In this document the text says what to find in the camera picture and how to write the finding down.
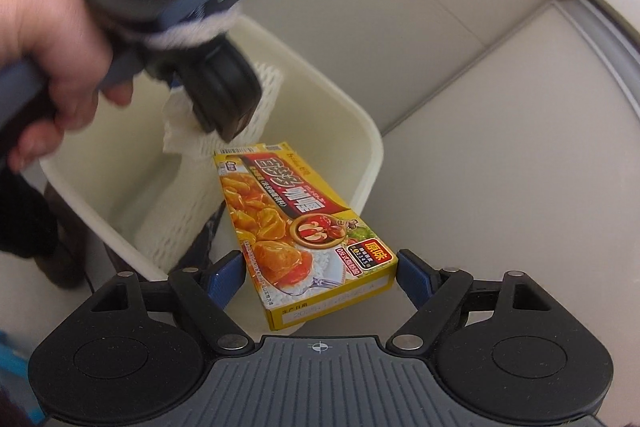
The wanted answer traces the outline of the left human hand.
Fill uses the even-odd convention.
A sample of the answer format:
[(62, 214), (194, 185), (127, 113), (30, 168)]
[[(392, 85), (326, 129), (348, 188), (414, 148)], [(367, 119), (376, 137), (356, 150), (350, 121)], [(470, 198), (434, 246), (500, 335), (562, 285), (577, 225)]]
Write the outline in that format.
[(22, 132), (6, 158), (14, 172), (54, 153), (67, 131), (91, 124), (99, 98), (124, 107), (134, 93), (130, 79), (98, 89), (113, 53), (85, 0), (1, 0), (1, 64), (25, 56), (49, 78), (56, 117)]

